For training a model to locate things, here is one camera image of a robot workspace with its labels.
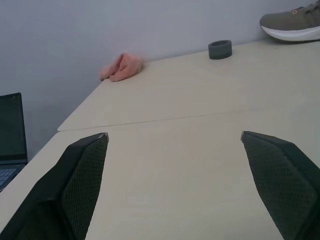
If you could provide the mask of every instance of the roll of tape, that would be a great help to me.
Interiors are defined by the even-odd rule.
[[[210,43],[208,49],[210,59],[226,59],[232,55],[232,43],[230,40]]]

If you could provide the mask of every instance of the gray sneaker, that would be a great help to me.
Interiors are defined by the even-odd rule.
[[[293,11],[264,15],[261,28],[270,36],[285,41],[320,39],[320,0]]]

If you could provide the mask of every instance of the beige table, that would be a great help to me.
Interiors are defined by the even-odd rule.
[[[69,144],[108,132],[87,240],[280,240],[256,191],[241,133],[292,141],[320,166],[319,109],[300,105],[59,132],[0,193],[0,230]]]
[[[237,45],[223,60],[210,60],[205,51],[150,62],[128,80],[102,82],[58,130],[318,101],[319,63],[320,42],[271,40]]]

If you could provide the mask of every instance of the crumpled cloth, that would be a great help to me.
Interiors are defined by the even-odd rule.
[[[144,61],[142,58],[123,53],[116,61],[110,65],[106,66],[100,72],[100,80],[110,78],[111,82],[118,82],[139,73],[143,67]]]

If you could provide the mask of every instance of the black laptop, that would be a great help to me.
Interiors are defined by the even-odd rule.
[[[0,192],[27,163],[21,93],[0,96]]]

